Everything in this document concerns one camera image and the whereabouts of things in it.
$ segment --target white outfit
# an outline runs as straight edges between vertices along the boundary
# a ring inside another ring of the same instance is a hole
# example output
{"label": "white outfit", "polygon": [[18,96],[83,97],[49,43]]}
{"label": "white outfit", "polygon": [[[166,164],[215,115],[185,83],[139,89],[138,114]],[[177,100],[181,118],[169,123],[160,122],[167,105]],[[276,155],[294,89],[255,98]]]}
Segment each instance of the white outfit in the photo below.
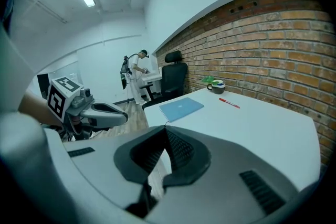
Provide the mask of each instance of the white outfit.
{"label": "white outfit", "polygon": [[128,59],[128,67],[130,68],[130,71],[132,74],[130,74],[130,86],[131,86],[131,91],[134,97],[134,100],[136,104],[143,105],[146,103],[145,100],[142,99],[141,94],[140,94],[140,89],[138,86],[138,81],[137,81],[137,71],[134,69],[134,65],[138,65],[139,61],[139,55],[134,55]]}

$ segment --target black vent grille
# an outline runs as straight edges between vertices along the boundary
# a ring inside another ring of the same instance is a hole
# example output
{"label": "black vent grille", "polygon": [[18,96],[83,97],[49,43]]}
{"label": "black vent grille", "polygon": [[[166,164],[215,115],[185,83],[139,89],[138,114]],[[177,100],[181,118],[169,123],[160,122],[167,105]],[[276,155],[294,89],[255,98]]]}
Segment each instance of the black vent grille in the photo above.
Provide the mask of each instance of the black vent grille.
{"label": "black vent grille", "polygon": [[152,136],[131,150],[132,160],[150,174],[164,150],[161,136]]}
{"label": "black vent grille", "polygon": [[246,171],[239,175],[267,215],[285,204],[255,171]]}
{"label": "black vent grille", "polygon": [[168,138],[166,150],[169,154],[172,170],[174,171],[185,166],[192,159],[194,148],[172,132],[167,130],[166,133]]}
{"label": "black vent grille", "polygon": [[68,154],[71,158],[73,158],[73,157],[88,154],[88,153],[94,152],[94,151],[95,150],[92,147],[85,147],[85,148],[81,148],[80,150],[68,151]]}

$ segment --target blue folder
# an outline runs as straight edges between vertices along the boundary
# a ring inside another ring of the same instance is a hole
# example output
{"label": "blue folder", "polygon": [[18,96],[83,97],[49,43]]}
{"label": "blue folder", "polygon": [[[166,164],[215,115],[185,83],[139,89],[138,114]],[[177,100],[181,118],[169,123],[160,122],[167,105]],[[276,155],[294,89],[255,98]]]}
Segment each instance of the blue folder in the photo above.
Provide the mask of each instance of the blue folder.
{"label": "blue folder", "polygon": [[204,107],[188,97],[159,106],[169,122],[176,121]]}

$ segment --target brick wall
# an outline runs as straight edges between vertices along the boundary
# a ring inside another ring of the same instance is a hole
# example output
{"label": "brick wall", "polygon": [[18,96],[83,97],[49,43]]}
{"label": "brick wall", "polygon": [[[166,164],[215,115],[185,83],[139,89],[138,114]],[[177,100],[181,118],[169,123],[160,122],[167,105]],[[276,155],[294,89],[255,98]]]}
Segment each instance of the brick wall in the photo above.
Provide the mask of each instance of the brick wall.
{"label": "brick wall", "polygon": [[321,168],[336,147],[336,47],[333,24],[316,0],[235,0],[199,19],[157,53],[180,50],[188,64],[185,93],[204,76],[226,90],[313,118]]}

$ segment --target person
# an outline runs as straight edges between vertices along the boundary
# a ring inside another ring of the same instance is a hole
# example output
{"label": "person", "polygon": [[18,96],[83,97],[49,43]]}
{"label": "person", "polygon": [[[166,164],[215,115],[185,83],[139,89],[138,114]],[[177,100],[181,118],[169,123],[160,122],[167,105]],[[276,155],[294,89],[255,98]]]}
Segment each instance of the person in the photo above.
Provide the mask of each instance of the person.
{"label": "person", "polygon": [[130,86],[131,86],[131,91],[135,100],[136,104],[139,105],[144,105],[147,102],[143,100],[140,94],[140,89],[138,86],[138,78],[136,77],[137,71],[146,73],[146,69],[138,67],[138,61],[139,58],[143,59],[147,56],[147,51],[146,50],[141,50],[138,54],[131,56],[128,59],[128,67],[131,71],[131,74],[129,74],[129,79],[130,79]]}

